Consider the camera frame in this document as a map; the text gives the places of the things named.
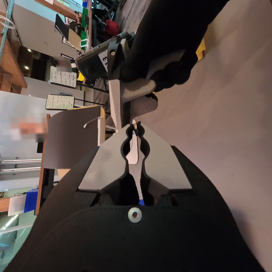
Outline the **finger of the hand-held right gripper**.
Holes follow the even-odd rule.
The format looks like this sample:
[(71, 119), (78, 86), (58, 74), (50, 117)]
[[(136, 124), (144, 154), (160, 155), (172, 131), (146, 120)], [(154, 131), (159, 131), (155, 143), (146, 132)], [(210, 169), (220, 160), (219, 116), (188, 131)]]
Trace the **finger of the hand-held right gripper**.
[(120, 81), (109, 80), (111, 118), (117, 131), (122, 129)]

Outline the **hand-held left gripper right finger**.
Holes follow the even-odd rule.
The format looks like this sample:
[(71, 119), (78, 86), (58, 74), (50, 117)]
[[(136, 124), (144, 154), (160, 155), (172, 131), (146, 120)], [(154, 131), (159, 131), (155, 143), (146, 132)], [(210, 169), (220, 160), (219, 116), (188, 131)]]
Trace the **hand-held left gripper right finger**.
[(155, 201), (162, 195), (192, 191), (172, 146), (142, 122), (137, 124), (144, 155), (140, 186), (144, 201)]

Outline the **whiteboard with handwriting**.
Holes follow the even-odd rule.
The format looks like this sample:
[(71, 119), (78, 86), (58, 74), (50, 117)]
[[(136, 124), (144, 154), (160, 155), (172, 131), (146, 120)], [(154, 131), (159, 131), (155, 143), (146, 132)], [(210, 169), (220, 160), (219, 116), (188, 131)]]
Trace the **whiteboard with handwriting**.
[(46, 110), (70, 110), (74, 108), (75, 97), (49, 94), (46, 99)]
[(77, 73), (58, 71), (56, 67), (51, 66), (48, 82), (50, 84), (76, 89)]

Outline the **red tote basket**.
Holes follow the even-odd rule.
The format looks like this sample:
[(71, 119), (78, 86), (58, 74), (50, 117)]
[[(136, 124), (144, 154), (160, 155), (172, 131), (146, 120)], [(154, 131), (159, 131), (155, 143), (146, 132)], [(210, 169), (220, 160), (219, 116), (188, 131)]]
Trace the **red tote basket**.
[(119, 25), (116, 22), (114, 22), (114, 21), (112, 21), (110, 19), (107, 19), (106, 20), (105, 32), (111, 37), (117, 36), (120, 33)]

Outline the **person's right forearm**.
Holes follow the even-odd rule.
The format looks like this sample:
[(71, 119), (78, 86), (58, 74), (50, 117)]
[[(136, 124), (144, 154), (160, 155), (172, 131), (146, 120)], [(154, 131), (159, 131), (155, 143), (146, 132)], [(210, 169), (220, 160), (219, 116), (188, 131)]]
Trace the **person's right forearm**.
[(150, 1), (139, 23), (136, 38), (164, 33), (193, 33), (206, 29), (228, 0)]

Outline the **yellow storage bin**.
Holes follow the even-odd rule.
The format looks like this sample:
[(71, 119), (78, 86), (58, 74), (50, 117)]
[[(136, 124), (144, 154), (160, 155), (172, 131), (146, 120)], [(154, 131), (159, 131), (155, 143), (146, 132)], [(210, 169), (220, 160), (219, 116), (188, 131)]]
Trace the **yellow storage bin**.
[(203, 58), (203, 52), (206, 50), (206, 45), (205, 45), (205, 40), (204, 38), (202, 39), (197, 51), (196, 51), (196, 55), (198, 57), (198, 61), (200, 61)]

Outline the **person's right hand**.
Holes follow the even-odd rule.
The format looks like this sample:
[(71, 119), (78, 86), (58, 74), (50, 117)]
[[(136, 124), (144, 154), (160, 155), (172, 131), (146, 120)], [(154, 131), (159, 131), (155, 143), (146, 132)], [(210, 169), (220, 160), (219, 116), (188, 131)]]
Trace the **person's right hand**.
[(150, 79), (156, 84), (155, 92), (182, 85), (188, 81), (191, 70), (199, 60), (197, 54), (202, 46), (203, 37), (188, 40), (170, 40), (164, 45), (154, 38), (141, 38), (136, 35), (121, 68), (120, 78), (123, 82), (132, 82), (147, 78), (150, 66)]

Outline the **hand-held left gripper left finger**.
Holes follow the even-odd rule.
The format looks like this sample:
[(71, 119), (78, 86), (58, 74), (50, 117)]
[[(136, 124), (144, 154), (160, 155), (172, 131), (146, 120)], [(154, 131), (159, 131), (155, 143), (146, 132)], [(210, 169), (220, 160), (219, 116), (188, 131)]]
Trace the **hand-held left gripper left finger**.
[(130, 152), (133, 130), (133, 124), (126, 125), (100, 145), (78, 187), (79, 191), (105, 192), (111, 184), (128, 174), (126, 156)]

